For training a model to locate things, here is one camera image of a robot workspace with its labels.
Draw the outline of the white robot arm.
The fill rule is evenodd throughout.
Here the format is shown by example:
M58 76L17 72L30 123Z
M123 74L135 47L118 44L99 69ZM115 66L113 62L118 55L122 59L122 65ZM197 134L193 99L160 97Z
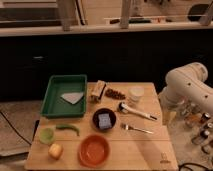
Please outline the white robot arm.
M162 108L174 109L189 100L213 116L213 88L205 84L207 78L208 70L199 62L170 70L159 94Z

